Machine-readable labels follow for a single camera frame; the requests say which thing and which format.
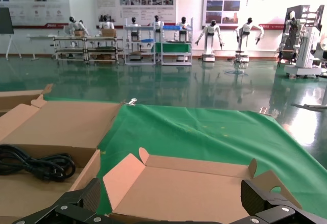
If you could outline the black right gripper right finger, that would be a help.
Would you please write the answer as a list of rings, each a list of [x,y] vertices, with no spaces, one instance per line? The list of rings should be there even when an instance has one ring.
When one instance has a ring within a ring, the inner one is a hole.
[[[326,224],[326,219],[295,206],[279,193],[260,190],[250,180],[241,182],[241,203],[249,214],[232,224]]]

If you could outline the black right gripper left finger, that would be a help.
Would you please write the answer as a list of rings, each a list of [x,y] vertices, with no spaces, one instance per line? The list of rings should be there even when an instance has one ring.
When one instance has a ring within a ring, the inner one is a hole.
[[[106,215],[96,213],[101,198],[101,183],[92,179],[83,189],[64,193],[51,206],[14,223],[112,223]]]

